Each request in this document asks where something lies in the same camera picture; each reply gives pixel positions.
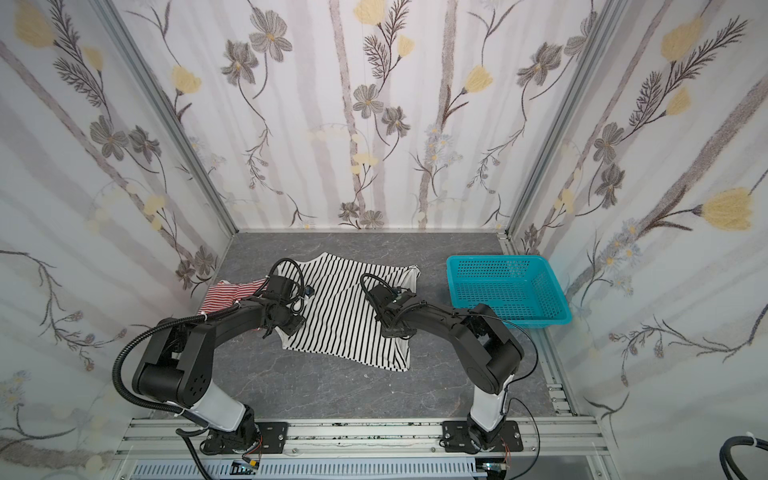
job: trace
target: teal plastic basket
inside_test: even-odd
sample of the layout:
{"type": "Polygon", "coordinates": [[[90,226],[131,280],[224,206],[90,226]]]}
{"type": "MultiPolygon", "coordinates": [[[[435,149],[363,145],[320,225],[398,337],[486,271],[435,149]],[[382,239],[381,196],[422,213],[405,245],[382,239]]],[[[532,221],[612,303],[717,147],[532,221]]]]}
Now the teal plastic basket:
{"type": "Polygon", "coordinates": [[[455,308],[490,306],[515,325],[544,328],[571,321],[549,262],[538,255],[454,255],[446,262],[455,308]]]}

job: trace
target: black mounting plate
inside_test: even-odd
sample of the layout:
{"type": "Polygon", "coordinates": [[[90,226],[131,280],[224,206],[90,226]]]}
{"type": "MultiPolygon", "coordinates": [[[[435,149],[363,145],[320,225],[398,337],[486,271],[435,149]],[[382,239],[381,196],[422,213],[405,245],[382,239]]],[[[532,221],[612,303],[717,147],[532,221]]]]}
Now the black mounting plate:
{"type": "Polygon", "coordinates": [[[288,433],[288,422],[258,422],[261,432],[261,453],[283,453],[288,433]]]}
{"type": "MultiPolygon", "coordinates": [[[[499,452],[500,455],[504,455],[502,439],[507,444],[510,452],[523,451],[523,440],[520,436],[520,428],[518,428],[517,422],[512,420],[505,421],[496,440],[494,440],[491,448],[486,450],[486,452],[499,452]]],[[[473,455],[477,453],[472,446],[472,441],[469,439],[469,430],[465,420],[442,423],[442,444],[447,453],[462,452],[473,455]]]]}

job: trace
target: wallpaper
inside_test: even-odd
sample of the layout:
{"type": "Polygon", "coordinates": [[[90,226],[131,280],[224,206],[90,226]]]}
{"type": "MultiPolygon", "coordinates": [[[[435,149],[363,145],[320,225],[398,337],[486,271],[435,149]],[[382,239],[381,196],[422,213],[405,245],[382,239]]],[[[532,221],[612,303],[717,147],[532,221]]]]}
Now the wallpaper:
{"type": "Polygon", "coordinates": [[[115,356],[229,235],[87,2],[3,2],[0,84],[0,477],[101,478],[145,413],[115,356]]]}
{"type": "MultiPolygon", "coordinates": [[[[766,27],[765,2],[630,2],[514,235],[627,480],[722,478],[725,439],[768,435],[766,27]]],[[[761,454],[734,452],[748,478],[761,454]]]]}
{"type": "Polygon", "coordinates": [[[114,0],[240,228],[506,228],[592,0],[114,0]]]}

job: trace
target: robotic arm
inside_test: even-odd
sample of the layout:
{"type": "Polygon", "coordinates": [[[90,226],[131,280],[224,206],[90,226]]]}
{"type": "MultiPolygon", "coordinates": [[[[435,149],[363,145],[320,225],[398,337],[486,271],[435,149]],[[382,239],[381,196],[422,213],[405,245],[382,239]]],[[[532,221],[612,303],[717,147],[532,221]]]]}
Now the robotic arm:
{"type": "MultiPolygon", "coordinates": [[[[293,262],[280,260],[270,271],[265,290],[257,290],[229,309],[210,316],[167,318],[129,342],[113,368],[113,383],[118,393],[129,402],[176,412],[208,429],[208,437],[200,446],[207,455],[240,453],[253,447],[262,434],[260,426],[263,428],[263,425],[254,422],[251,407],[229,397],[211,380],[214,350],[248,330],[264,328],[269,335],[279,327],[290,336],[304,324],[305,319],[299,313],[301,308],[294,310],[293,306],[299,302],[303,305],[313,291],[304,285],[303,278],[297,283],[273,275],[283,261],[293,262]],[[125,357],[146,338],[150,339],[149,345],[131,386],[137,394],[157,402],[133,395],[123,385],[120,375],[125,357]]],[[[491,448],[505,420],[502,412],[505,387],[523,357],[520,344],[509,330],[486,305],[467,310],[427,303],[410,290],[392,288],[369,274],[361,276],[360,284],[376,311],[383,336],[412,336],[417,330],[423,330],[453,345],[464,371],[475,384],[475,398],[467,418],[471,441],[462,444],[458,451],[476,453],[491,448]],[[368,290],[366,277],[379,283],[368,290]]]]}

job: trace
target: gray flower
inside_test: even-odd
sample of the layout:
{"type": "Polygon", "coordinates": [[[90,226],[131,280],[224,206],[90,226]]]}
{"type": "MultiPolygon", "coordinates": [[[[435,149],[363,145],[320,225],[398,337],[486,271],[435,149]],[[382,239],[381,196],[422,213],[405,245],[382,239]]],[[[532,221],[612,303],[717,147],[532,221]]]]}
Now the gray flower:
{"type": "Polygon", "coordinates": [[[194,266],[200,275],[207,275],[215,268],[214,255],[203,245],[200,245],[200,249],[194,254],[194,266]]]}
{"type": "Polygon", "coordinates": [[[524,87],[533,80],[536,85],[543,85],[547,78],[547,72],[560,66],[560,50],[562,45],[549,45],[546,41],[538,48],[535,55],[531,56],[533,65],[518,70],[518,85],[524,87]]]}
{"type": "Polygon", "coordinates": [[[339,214],[339,218],[344,220],[345,222],[348,222],[350,217],[351,218],[357,218],[357,212],[360,211],[360,207],[355,205],[355,202],[342,202],[341,203],[341,213],[339,214]]]}
{"type": "Polygon", "coordinates": [[[376,86],[374,84],[371,84],[369,87],[360,85],[355,89],[354,95],[357,99],[357,103],[352,106],[352,109],[361,111],[360,113],[363,118],[370,118],[371,112],[380,114],[384,111],[384,104],[376,100],[376,97],[379,96],[379,92],[376,91],[376,86]]]}
{"type": "Polygon", "coordinates": [[[224,57],[231,62],[229,67],[221,68],[221,73],[227,76],[228,82],[237,85],[242,76],[248,83],[256,83],[251,68],[258,66],[259,60],[250,50],[250,45],[244,41],[227,40],[227,51],[224,52],[224,57]]]}
{"type": "Polygon", "coordinates": [[[283,51],[292,51],[293,45],[290,44],[283,35],[288,30],[286,22],[272,10],[267,10],[266,15],[258,8],[253,8],[253,14],[250,16],[250,22],[253,26],[261,30],[249,35],[253,50],[261,53],[270,51],[270,57],[274,61],[283,61],[283,51]]]}
{"type": "Polygon", "coordinates": [[[192,276],[194,275],[194,268],[192,262],[189,260],[182,260],[179,262],[179,267],[176,269],[176,278],[184,284],[182,287],[184,290],[192,286],[192,276]]]}
{"type": "Polygon", "coordinates": [[[131,138],[131,146],[134,148],[134,152],[137,154],[144,154],[144,158],[147,159],[147,163],[152,163],[152,154],[160,156],[160,142],[157,140],[150,140],[149,134],[144,131],[143,128],[136,125],[136,129],[132,130],[128,137],[131,138]]]}
{"type": "Polygon", "coordinates": [[[624,129],[619,128],[615,121],[606,125],[603,128],[603,137],[594,141],[594,147],[597,148],[594,152],[594,161],[614,163],[616,159],[614,147],[619,145],[622,135],[624,135],[624,129]]]}
{"type": "Polygon", "coordinates": [[[113,131],[112,122],[104,115],[99,115],[98,121],[91,122],[91,139],[101,145],[104,158],[114,154],[119,161],[123,160],[123,148],[128,146],[128,137],[123,131],[113,131]]]}
{"type": "Polygon", "coordinates": [[[382,122],[386,124],[386,134],[390,135],[393,131],[397,130],[397,133],[401,137],[405,137],[408,134],[408,130],[411,126],[403,123],[402,119],[406,117],[406,114],[402,113],[402,108],[387,108],[382,115],[382,122]]]}
{"type": "Polygon", "coordinates": [[[565,49],[563,50],[563,53],[569,57],[580,54],[581,51],[584,50],[584,46],[587,44],[589,32],[592,31],[594,21],[597,19],[598,13],[590,12],[589,16],[581,21],[581,35],[570,37],[565,43],[565,49]]]}
{"type": "Polygon", "coordinates": [[[594,191],[595,195],[603,195],[603,208],[609,208],[618,202],[615,191],[617,188],[621,188],[624,172],[625,170],[619,170],[616,164],[611,164],[609,168],[603,170],[601,174],[603,183],[594,191]]]}
{"type": "Polygon", "coordinates": [[[363,225],[366,230],[372,228],[381,228],[384,226],[384,215],[380,211],[368,210],[360,218],[360,225],[363,225]]]}

